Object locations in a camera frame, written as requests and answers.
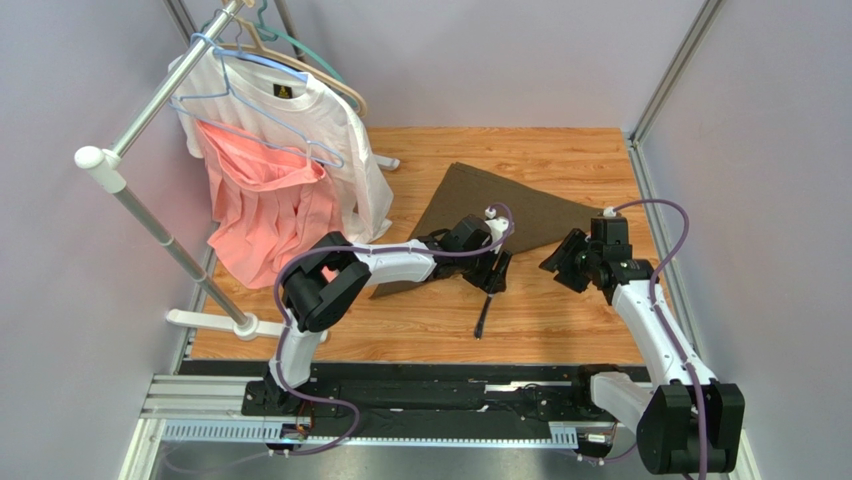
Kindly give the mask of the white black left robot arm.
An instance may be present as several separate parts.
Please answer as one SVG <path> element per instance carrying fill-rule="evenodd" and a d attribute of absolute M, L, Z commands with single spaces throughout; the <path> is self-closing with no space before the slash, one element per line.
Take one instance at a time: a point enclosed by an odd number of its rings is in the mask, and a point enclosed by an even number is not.
<path fill-rule="evenodd" d="M 369 286 L 460 276 L 488 297 L 504 292 L 512 254 L 503 244 L 513 230 L 511 215 L 500 216 L 490 207 L 484 217 L 468 215 L 451 229 L 405 243 L 351 243 L 340 232 L 322 237 L 275 280 L 284 328 L 263 379 L 246 386 L 242 414 L 286 415 L 295 409 L 295 399 L 310 401 L 299 389 L 311 377 L 322 336 Z"/>

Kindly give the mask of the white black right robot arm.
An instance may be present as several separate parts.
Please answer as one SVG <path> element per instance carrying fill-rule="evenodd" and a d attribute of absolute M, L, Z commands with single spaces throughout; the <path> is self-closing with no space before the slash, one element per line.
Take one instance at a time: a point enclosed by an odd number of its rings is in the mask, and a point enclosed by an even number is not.
<path fill-rule="evenodd" d="M 700 475 L 735 469 L 745 398 L 699 358 L 677 325 L 651 263 L 636 259 L 628 222 L 598 215 L 590 230 L 570 231 L 540 264 L 577 293 L 594 286 L 627 325 L 647 368 L 644 388 L 614 364 L 582 365 L 574 381 L 576 408 L 607 413 L 635 436 L 652 474 Z"/>

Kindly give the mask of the olive brown cloth napkin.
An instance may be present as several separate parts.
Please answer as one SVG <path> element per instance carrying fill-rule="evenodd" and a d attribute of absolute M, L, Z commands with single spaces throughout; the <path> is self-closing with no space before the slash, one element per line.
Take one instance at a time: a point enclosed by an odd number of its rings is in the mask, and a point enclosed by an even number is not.
<path fill-rule="evenodd" d="M 513 254 L 559 244 L 572 229 L 587 230 L 590 219 L 600 212 L 486 170 L 454 163 L 406 238 L 449 229 L 467 215 L 482 215 L 495 203 L 503 203 L 512 211 L 515 230 L 504 248 Z"/>

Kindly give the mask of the silver table knife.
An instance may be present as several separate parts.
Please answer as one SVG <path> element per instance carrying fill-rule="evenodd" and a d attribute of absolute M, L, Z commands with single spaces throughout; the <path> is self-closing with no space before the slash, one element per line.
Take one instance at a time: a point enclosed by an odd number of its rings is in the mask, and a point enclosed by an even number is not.
<path fill-rule="evenodd" d="M 493 299 L 494 299 L 494 296 L 492 294 L 488 294 L 485 298 L 482 309 L 480 311 L 480 315 L 478 317 L 477 323 L 476 323 L 474 330 L 473 330 L 473 337 L 476 340 L 481 340 L 483 338 L 486 320 L 487 320 L 488 313 L 489 313 L 491 304 L 493 302 Z"/>

